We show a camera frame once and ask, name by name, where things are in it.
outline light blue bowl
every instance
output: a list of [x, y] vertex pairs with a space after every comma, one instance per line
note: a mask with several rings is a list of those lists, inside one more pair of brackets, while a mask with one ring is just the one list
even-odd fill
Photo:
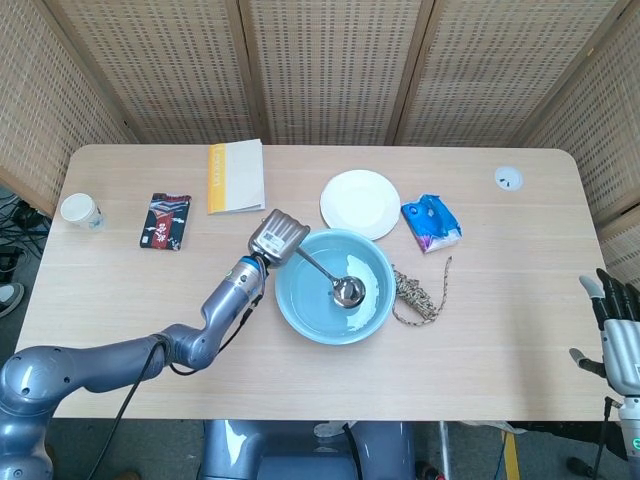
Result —
[[378, 330], [396, 296], [393, 268], [384, 253], [371, 240], [337, 229], [311, 233], [302, 248], [334, 276], [360, 278], [366, 295], [356, 308], [339, 307], [329, 279], [294, 254], [276, 278], [276, 299], [289, 324], [305, 337], [328, 345], [357, 342]]

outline rope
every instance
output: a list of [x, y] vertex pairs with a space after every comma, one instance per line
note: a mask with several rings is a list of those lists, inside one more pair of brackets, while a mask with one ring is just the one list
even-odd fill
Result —
[[[406, 325], [412, 325], [414, 327], [420, 327], [433, 323], [440, 315], [445, 302], [447, 301], [447, 286], [449, 283], [449, 265], [451, 265], [453, 257], [447, 259], [447, 263], [444, 266], [444, 285], [442, 288], [442, 301], [440, 306], [436, 308], [431, 300], [431, 297], [427, 292], [420, 288], [420, 281], [414, 278], [408, 278], [404, 273], [400, 273], [393, 266], [393, 273], [396, 277], [396, 302], [393, 304], [393, 316]], [[396, 311], [397, 298], [400, 298], [404, 303], [409, 305], [422, 317], [422, 320], [412, 321], [402, 317]]]

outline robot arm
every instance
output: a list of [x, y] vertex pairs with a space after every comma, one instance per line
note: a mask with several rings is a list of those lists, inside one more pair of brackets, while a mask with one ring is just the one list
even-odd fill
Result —
[[274, 210], [251, 236], [251, 256], [242, 257], [204, 302], [202, 329], [176, 324], [102, 347], [38, 346], [11, 357], [0, 371], [0, 480], [53, 477], [44, 451], [46, 428], [59, 403], [75, 390], [115, 390], [141, 374], [142, 380], [154, 378], [170, 363], [194, 370], [211, 365], [229, 326], [262, 298], [267, 268], [284, 264], [309, 230]]
[[572, 349], [579, 367], [607, 379], [616, 393], [625, 397], [619, 410], [631, 478], [640, 480], [640, 292], [623, 285], [604, 270], [597, 270], [600, 287], [580, 277], [598, 322], [604, 365]]

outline white plate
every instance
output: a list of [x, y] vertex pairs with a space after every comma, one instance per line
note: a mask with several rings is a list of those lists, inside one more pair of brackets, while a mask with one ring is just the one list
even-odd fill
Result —
[[320, 196], [322, 218], [330, 228], [344, 228], [376, 240], [400, 217], [400, 196], [389, 180], [369, 170], [336, 175]]

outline shoe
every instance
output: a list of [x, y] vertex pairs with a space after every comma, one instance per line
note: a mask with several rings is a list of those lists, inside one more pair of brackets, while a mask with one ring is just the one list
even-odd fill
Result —
[[11, 313], [22, 300], [24, 287], [21, 283], [7, 283], [0, 287], [0, 318]]

